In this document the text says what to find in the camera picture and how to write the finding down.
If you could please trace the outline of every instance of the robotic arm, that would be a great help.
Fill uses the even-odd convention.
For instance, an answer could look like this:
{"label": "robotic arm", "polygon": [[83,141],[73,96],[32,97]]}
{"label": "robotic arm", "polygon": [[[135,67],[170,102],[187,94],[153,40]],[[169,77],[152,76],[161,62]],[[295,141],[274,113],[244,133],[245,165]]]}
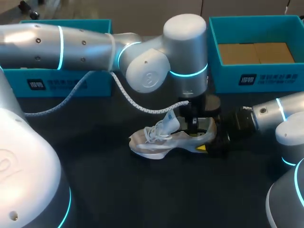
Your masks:
{"label": "robotic arm", "polygon": [[171,71],[179,97],[207,89],[206,22],[184,14],[168,20],[163,35],[142,42],[134,33],[101,34],[45,24],[0,26],[3,68],[121,71],[129,85],[149,93]]}

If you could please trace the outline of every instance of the cable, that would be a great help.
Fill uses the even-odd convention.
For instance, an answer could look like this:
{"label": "cable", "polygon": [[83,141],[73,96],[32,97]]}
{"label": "cable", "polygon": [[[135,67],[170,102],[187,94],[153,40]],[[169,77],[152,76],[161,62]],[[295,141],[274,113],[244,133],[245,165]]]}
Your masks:
{"label": "cable", "polygon": [[137,108],[138,110],[144,112],[144,113],[149,113],[149,114],[162,114],[162,113],[167,113],[168,111],[178,108],[180,106],[183,105],[187,105],[189,104],[189,101],[180,101],[178,103],[175,103],[174,105],[171,105],[168,108],[164,108],[161,110],[151,110],[151,109],[146,109],[141,107],[140,105],[138,105],[125,91],[125,89],[123,88],[122,84],[120,83],[120,81],[118,80],[118,77],[116,76],[116,74],[114,74],[113,72],[111,72],[112,77],[114,78],[114,81],[117,83],[120,91],[123,93],[123,95],[125,96],[125,98],[128,100],[128,102],[130,102],[130,104],[132,104],[135,108]]}
{"label": "cable", "polygon": [[79,82],[76,84],[76,86],[74,86],[74,88],[72,89],[72,91],[70,92],[70,94],[58,105],[56,105],[55,107],[48,109],[46,111],[43,112],[38,112],[38,113],[24,113],[24,115],[26,117],[37,117],[37,116],[43,116],[43,115],[47,115],[50,114],[60,108],[62,108],[63,106],[65,106],[67,104],[67,102],[72,98],[72,96],[74,95],[74,93],[80,88],[81,84],[83,84],[83,82],[94,73],[95,71],[89,71],[87,72],[80,80]]}
{"label": "cable", "polygon": [[[72,98],[72,96],[74,95],[74,93],[80,88],[81,84],[90,76],[94,73],[95,71],[89,71],[87,72],[82,79],[79,80],[79,82],[76,84],[76,86],[72,89],[72,91],[70,92],[70,94],[58,105],[56,105],[55,107],[48,109],[46,111],[43,112],[38,112],[38,113],[24,113],[26,117],[38,117],[38,116],[43,116],[43,115],[47,115],[50,114],[54,111],[57,111],[58,109],[62,108],[63,106],[65,106],[68,101]],[[189,101],[181,101],[178,103],[175,103],[174,105],[171,105],[168,108],[164,108],[161,110],[151,110],[151,109],[146,109],[141,107],[140,105],[138,105],[125,91],[125,89],[123,88],[122,84],[120,83],[118,77],[116,76],[116,74],[114,74],[113,72],[111,72],[111,75],[114,79],[114,81],[117,83],[120,91],[123,93],[123,95],[125,96],[125,98],[130,102],[130,104],[132,104],[135,108],[137,108],[138,110],[144,112],[144,113],[149,113],[149,114],[162,114],[162,113],[167,113],[168,111],[178,108],[180,106],[183,105],[187,105],[189,104]]]}
{"label": "cable", "polygon": [[286,13],[287,13],[287,11],[288,11],[288,6],[289,6],[289,4],[290,4],[290,0],[289,0],[288,3],[287,3],[287,6],[286,6],[286,8],[285,8],[284,15],[286,15]]}

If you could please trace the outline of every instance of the cardboard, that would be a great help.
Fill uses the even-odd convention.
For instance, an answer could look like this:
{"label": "cardboard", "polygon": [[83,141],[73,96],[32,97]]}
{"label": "cardboard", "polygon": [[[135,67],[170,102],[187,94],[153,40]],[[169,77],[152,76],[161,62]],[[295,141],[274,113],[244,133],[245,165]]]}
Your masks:
{"label": "cardboard", "polygon": [[224,65],[259,64],[253,44],[219,44]]}
{"label": "cardboard", "polygon": [[224,65],[294,63],[286,43],[219,44]]}
{"label": "cardboard", "polygon": [[260,63],[294,63],[286,43],[254,44]]}

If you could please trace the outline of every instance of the printed logo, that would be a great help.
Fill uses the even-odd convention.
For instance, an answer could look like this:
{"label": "printed logo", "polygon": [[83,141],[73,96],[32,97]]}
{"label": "printed logo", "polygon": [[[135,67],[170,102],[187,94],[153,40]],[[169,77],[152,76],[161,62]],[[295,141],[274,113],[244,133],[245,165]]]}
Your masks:
{"label": "printed logo", "polygon": [[20,172],[21,170],[22,169],[18,164],[18,159],[16,155],[11,151],[1,149],[0,150],[0,183],[4,179]]}
{"label": "printed logo", "polygon": [[255,83],[257,75],[256,74],[244,74],[241,76],[238,85],[239,86],[252,86]]}
{"label": "printed logo", "polygon": [[46,90],[42,79],[28,79],[28,85],[31,90]]}

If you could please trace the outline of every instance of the sneaker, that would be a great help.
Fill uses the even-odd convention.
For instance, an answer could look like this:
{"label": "sneaker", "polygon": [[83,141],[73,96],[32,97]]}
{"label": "sneaker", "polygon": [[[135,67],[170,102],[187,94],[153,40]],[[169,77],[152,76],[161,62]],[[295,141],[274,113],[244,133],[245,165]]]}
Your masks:
{"label": "sneaker", "polygon": [[176,118],[173,110],[153,127],[145,127],[130,136],[130,149],[145,158],[162,159],[174,148],[202,153],[202,147],[216,137],[216,124],[213,118],[198,118],[201,135],[190,136],[185,131],[185,118]]}

